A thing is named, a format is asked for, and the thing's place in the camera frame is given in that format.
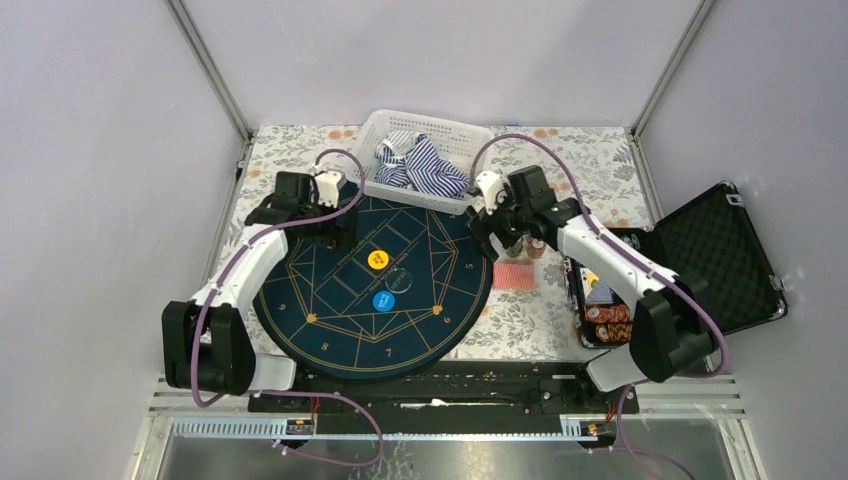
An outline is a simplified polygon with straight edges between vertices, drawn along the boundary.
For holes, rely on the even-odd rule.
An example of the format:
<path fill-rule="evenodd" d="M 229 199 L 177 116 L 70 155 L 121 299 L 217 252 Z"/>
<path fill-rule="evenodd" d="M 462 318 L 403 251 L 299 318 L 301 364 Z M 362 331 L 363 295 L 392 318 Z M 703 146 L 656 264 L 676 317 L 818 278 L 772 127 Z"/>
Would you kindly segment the red 5 chip stack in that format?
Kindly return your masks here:
<path fill-rule="evenodd" d="M 536 239 L 530 236 L 526 238 L 526 253 L 530 259 L 540 259 L 546 249 L 547 244 L 543 240 Z"/>

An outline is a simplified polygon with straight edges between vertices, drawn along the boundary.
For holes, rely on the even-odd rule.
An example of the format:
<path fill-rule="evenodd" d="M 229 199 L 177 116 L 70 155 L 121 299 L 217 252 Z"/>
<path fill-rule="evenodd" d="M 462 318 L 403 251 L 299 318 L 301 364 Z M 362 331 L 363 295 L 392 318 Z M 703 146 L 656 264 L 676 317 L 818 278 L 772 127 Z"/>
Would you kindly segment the green blue 50 chip stack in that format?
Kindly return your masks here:
<path fill-rule="evenodd" d="M 523 255 L 524 241 L 518 240 L 512 246 L 505 249 L 505 254 L 509 258 L 519 258 Z"/>

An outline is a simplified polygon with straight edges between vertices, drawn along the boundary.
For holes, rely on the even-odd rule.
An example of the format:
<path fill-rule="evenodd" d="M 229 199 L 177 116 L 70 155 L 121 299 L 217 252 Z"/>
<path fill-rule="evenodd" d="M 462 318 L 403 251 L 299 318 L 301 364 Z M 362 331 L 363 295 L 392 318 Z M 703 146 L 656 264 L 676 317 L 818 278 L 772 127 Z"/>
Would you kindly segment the yellow big blind button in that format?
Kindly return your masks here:
<path fill-rule="evenodd" d="M 391 256 L 382 249 L 375 249 L 367 256 L 367 264 L 370 269 L 381 271 L 386 269 L 391 262 Z"/>

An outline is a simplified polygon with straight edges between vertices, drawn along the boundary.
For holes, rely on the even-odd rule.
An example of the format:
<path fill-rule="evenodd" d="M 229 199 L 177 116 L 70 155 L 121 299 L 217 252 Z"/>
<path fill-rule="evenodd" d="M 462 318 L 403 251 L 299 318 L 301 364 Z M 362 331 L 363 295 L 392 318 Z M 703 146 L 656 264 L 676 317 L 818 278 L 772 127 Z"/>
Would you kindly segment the clear dealer button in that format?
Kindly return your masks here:
<path fill-rule="evenodd" d="M 412 274 L 404 268 L 393 268 L 386 274 L 386 289 L 393 294 L 404 294 L 412 286 Z"/>

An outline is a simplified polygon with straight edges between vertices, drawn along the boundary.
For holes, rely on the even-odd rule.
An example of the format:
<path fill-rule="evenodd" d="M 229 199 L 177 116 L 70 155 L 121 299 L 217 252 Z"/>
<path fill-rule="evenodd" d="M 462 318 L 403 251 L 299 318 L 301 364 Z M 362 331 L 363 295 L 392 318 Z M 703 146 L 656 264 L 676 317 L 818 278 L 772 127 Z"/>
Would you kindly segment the blue small blind button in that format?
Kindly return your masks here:
<path fill-rule="evenodd" d="M 374 295 L 372 305 L 377 312 L 389 312 L 395 306 L 395 295 L 387 290 L 380 291 Z"/>

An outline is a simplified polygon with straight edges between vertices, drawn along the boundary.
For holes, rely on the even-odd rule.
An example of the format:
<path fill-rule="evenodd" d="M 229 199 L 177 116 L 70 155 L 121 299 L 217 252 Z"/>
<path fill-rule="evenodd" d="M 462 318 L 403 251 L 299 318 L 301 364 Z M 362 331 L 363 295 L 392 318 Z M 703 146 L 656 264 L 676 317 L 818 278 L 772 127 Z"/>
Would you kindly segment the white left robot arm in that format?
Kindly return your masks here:
<path fill-rule="evenodd" d="M 294 360 L 259 354 L 247 332 L 253 301 L 271 271 L 300 240 L 338 249 L 355 224 L 341 204 L 348 180 L 339 170 L 278 173 L 275 187 L 245 218 L 237 246 L 190 299 L 169 302 L 161 316 L 165 380 L 213 399 L 271 391 L 288 411 L 309 401 L 310 385 Z"/>

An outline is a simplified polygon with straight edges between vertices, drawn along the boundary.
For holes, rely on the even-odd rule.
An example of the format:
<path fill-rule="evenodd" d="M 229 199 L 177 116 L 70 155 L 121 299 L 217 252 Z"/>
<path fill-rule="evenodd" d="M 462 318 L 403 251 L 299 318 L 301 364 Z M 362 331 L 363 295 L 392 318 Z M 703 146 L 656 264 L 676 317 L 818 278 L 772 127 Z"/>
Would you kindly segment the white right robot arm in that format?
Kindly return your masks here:
<path fill-rule="evenodd" d="M 509 247 L 531 235 L 588 267 L 627 305 L 630 341 L 586 363 L 585 377 L 573 386 L 583 410 L 597 412 L 614 390 L 664 382 L 715 351 L 729 360 L 727 341 L 707 309 L 707 282 L 677 274 L 634 250 L 590 213 L 581 193 L 558 200 L 538 166 L 506 177 L 483 171 L 473 191 L 476 214 L 470 230 L 485 256 L 497 255 L 492 236 Z"/>

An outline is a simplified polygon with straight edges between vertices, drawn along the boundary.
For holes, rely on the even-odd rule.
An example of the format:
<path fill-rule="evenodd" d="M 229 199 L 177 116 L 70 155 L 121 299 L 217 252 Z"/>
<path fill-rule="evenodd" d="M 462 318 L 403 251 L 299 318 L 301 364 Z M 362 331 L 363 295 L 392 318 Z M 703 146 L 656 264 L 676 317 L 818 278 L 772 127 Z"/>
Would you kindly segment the red playing card deck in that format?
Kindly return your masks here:
<path fill-rule="evenodd" d="M 492 286 L 498 290 L 534 290 L 534 267 L 531 264 L 496 263 Z"/>

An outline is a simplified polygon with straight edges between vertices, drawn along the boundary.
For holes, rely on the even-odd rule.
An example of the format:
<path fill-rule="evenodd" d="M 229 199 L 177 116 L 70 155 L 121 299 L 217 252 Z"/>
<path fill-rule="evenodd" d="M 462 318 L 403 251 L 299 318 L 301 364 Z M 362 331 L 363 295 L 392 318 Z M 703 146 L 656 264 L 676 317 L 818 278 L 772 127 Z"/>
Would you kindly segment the floral tablecloth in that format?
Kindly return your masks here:
<path fill-rule="evenodd" d="M 579 190 L 605 226 L 653 225 L 626 128 L 494 126 L 491 130 L 500 140 L 487 149 L 480 170 L 506 175 L 538 164 L 558 198 Z M 240 163 L 242 175 L 210 273 L 225 264 L 241 235 L 244 217 L 270 193 L 278 171 L 305 170 L 323 150 L 352 149 L 358 136 L 356 125 L 260 127 Z M 561 256 L 546 249 L 538 259 L 522 254 L 515 261 L 533 267 L 533 289 L 492 290 L 478 321 L 448 359 L 583 362 L 596 356 L 596 351 L 581 345 L 573 329 Z"/>

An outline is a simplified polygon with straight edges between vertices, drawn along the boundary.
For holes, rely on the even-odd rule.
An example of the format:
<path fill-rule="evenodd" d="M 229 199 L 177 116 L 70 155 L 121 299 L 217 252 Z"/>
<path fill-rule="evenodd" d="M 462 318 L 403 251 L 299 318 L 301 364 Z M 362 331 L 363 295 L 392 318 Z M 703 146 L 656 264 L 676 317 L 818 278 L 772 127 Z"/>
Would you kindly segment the white plastic basket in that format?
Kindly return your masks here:
<path fill-rule="evenodd" d="M 375 158 L 375 152 L 382 140 L 396 130 L 411 130 L 427 135 L 439 156 L 465 174 L 479 173 L 488 168 L 488 153 L 484 153 L 477 163 L 473 161 L 483 145 L 494 138 L 493 132 L 472 124 L 380 109 L 372 112 L 359 132 L 354 135 L 351 153 L 360 160 L 361 167 L 349 166 L 346 171 L 354 182 L 359 180 L 360 170 L 365 172 L 366 195 L 446 214 L 464 213 L 473 203 L 472 197 L 467 194 L 457 198 L 445 198 L 384 185 L 376 180 L 379 162 Z"/>

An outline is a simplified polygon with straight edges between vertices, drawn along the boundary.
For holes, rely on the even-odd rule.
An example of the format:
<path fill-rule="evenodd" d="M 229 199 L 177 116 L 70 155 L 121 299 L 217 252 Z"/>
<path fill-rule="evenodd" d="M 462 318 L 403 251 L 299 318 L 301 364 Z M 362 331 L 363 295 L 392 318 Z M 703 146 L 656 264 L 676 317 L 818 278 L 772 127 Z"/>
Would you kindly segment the blue white striped cloth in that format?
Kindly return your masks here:
<path fill-rule="evenodd" d="M 376 147 L 377 183 L 428 195 L 458 198 L 470 177 L 442 158 L 430 138 L 412 130 L 391 131 Z"/>

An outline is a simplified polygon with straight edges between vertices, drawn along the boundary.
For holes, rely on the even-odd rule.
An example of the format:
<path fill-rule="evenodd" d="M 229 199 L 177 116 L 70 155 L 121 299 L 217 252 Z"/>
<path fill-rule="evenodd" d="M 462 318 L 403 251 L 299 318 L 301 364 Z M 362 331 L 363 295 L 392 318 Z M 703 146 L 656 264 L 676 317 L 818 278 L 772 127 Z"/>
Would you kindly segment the red chips in case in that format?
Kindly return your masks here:
<path fill-rule="evenodd" d="M 633 323 L 625 304 L 590 305 L 585 308 L 586 335 L 592 342 L 620 344 L 632 338 Z"/>

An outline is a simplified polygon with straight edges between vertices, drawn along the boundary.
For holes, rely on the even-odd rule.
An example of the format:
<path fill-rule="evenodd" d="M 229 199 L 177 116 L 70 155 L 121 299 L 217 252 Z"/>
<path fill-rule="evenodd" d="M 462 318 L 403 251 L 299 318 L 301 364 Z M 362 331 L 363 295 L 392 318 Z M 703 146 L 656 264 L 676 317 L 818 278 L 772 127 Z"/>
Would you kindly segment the round dark blue poker mat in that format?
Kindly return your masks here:
<path fill-rule="evenodd" d="M 469 217 L 365 196 L 356 243 L 347 253 L 298 241 L 253 301 L 271 341 L 299 367 L 343 381 L 376 382 L 418 371 L 444 357 L 479 319 L 493 263 L 469 235 Z M 385 250 L 390 265 L 369 268 Z M 386 274 L 404 268 L 411 288 L 394 308 L 372 300 Z"/>

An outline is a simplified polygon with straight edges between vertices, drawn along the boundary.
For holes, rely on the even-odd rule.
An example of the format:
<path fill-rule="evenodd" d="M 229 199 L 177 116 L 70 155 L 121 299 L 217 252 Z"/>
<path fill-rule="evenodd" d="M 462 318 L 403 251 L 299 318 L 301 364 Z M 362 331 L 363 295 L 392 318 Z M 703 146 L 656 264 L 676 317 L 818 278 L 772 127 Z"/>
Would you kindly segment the black aluminium poker case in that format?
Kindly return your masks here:
<path fill-rule="evenodd" d="M 679 274 L 695 273 L 710 287 L 710 314 L 723 334 L 781 319 L 788 312 L 781 279 L 767 258 L 737 187 L 723 181 L 658 221 L 652 228 L 614 227 L 612 233 L 649 260 Z M 576 312 L 574 329 L 588 349 L 625 343 L 592 342 L 586 335 L 579 268 L 566 258 L 565 285 Z"/>

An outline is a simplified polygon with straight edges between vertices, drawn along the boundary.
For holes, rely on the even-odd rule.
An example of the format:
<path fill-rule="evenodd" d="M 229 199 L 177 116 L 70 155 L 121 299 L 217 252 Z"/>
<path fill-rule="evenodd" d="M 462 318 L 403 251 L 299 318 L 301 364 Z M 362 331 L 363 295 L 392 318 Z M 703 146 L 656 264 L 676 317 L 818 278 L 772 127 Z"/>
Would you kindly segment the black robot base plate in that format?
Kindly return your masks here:
<path fill-rule="evenodd" d="M 558 434 L 561 417 L 613 420 L 639 411 L 633 392 L 592 393 L 571 362 L 440 361 L 373 383 L 306 371 L 294 386 L 305 399 L 261 394 L 251 413 L 303 414 L 320 434 Z"/>

